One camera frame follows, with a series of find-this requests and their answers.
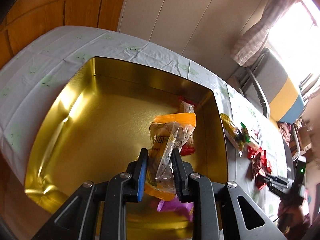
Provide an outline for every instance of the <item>purple snack package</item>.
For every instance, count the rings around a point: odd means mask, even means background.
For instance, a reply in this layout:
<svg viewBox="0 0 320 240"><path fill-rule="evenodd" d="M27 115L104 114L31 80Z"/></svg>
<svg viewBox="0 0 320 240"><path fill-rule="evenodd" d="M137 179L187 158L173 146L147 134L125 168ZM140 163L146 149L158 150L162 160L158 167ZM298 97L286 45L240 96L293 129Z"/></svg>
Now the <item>purple snack package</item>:
<svg viewBox="0 0 320 240"><path fill-rule="evenodd" d="M190 222L193 220L193 203L181 203L177 196L171 201L161 200L157 207L158 212L174 211L185 216Z"/></svg>

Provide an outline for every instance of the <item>gold tray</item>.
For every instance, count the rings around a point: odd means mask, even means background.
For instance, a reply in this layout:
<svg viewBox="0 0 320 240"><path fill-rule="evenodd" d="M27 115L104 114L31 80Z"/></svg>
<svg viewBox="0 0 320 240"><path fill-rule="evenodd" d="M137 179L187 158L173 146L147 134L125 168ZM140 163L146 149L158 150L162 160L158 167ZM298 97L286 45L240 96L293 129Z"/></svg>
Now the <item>gold tray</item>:
<svg viewBox="0 0 320 240"><path fill-rule="evenodd" d="M183 160L212 181L226 183L225 138L210 89L156 68L94 57L68 82L41 125L28 163L26 194L54 213L84 181L99 183L125 171L141 148L151 148L153 118L178 112L179 96L198 103L196 152ZM127 204L128 239L192 236L185 217L157 212L156 205L147 194L142 203Z"/></svg>

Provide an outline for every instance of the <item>metal bolt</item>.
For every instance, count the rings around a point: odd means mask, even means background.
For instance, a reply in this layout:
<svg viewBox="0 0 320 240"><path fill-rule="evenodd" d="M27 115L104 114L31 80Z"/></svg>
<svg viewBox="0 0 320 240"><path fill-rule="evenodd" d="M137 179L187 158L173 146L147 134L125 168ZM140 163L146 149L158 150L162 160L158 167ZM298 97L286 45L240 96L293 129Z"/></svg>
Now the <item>metal bolt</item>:
<svg viewBox="0 0 320 240"><path fill-rule="evenodd" d="M122 173L120 174L120 177L123 178L123 179L130 178L130 173L122 172Z"/></svg>
<svg viewBox="0 0 320 240"><path fill-rule="evenodd" d="M92 185L93 185L93 182L91 180L87 180L82 184L82 186L84 187L92 187Z"/></svg>
<svg viewBox="0 0 320 240"><path fill-rule="evenodd" d="M199 179L200 178L200 174L199 173L196 173L196 172L193 172L193 173L190 173L190 178L192 179Z"/></svg>
<svg viewBox="0 0 320 240"><path fill-rule="evenodd" d="M231 187L231 188L235 188L236 186L238 186L238 184L233 180L229 180L227 182L227 185L228 185L228 187Z"/></svg>

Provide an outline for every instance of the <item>pink curtain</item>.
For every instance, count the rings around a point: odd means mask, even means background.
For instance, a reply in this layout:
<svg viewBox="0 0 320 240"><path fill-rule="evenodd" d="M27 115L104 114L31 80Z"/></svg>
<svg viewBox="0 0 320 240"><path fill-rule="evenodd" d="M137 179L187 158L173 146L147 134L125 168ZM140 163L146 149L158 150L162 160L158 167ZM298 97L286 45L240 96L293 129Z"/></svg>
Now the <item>pink curtain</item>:
<svg viewBox="0 0 320 240"><path fill-rule="evenodd" d="M231 50L231 57L240 66L252 65L267 42L272 26L298 0L272 0L263 11L260 21L242 35Z"/></svg>

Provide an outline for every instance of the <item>window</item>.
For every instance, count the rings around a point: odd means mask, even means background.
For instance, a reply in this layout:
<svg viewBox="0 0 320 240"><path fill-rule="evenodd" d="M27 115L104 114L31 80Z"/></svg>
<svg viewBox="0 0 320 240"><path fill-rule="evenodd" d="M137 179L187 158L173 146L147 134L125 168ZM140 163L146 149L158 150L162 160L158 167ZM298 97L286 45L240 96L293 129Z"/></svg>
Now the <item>window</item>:
<svg viewBox="0 0 320 240"><path fill-rule="evenodd" d="M320 30L300 2L271 28L268 44L296 85L310 73L320 72Z"/></svg>

